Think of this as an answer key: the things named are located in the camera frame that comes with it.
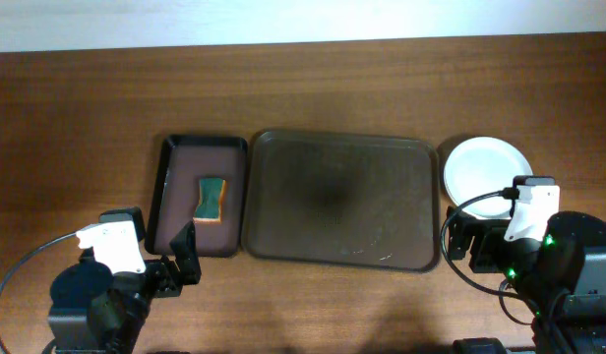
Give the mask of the green orange sponge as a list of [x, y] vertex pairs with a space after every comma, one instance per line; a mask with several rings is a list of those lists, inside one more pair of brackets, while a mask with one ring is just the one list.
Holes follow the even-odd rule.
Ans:
[[199, 180], [199, 201], [193, 214], [195, 223], [221, 223], [226, 181], [219, 177]]

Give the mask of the pale green plate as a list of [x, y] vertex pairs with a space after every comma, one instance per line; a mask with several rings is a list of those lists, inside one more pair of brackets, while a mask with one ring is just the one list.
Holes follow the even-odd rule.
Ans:
[[468, 200], [511, 187], [516, 176], [531, 175], [525, 156], [506, 141], [476, 137], [452, 149], [443, 167], [443, 183], [451, 201]]

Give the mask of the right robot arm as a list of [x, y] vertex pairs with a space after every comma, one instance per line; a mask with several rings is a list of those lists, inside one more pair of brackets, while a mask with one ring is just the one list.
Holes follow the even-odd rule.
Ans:
[[539, 353], [606, 353], [606, 221], [560, 211], [537, 239], [510, 240], [506, 220], [449, 208], [447, 257], [500, 273], [531, 310]]

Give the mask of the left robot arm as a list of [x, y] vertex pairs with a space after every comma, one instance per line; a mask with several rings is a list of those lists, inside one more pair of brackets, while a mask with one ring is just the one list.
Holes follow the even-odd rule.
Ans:
[[76, 237], [92, 257], [51, 284], [48, 324], [58, 353], [131, 353], [152, 300], [178, 297], [200, 282], [193, 222], [171, 240], [173, 259], [144, 260], [130, 220], [93, 224]]

